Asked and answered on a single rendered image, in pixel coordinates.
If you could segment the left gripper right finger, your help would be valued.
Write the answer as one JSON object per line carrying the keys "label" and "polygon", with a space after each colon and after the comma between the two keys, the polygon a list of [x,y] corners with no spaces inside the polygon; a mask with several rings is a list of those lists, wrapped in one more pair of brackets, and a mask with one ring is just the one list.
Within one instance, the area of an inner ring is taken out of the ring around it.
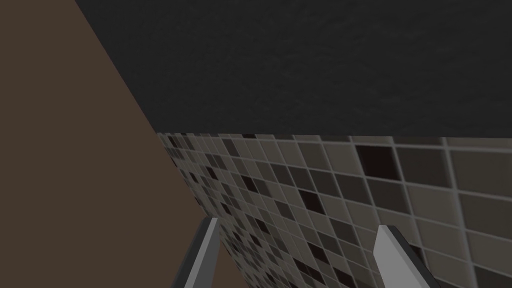
{"label": "left gripper right finger", "polygon": [[385,288],[441,288],[393,225],[379,225],[373,256]]}

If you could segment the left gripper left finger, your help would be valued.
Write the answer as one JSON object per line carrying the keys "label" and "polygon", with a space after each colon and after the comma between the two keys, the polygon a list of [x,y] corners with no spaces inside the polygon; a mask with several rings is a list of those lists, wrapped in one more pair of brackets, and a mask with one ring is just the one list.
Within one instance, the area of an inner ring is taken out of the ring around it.
{"label": "left gripper left finger", "polygon": [[212,288],[219,250],[219,220],[206,217],[200,222],[170,288]]}

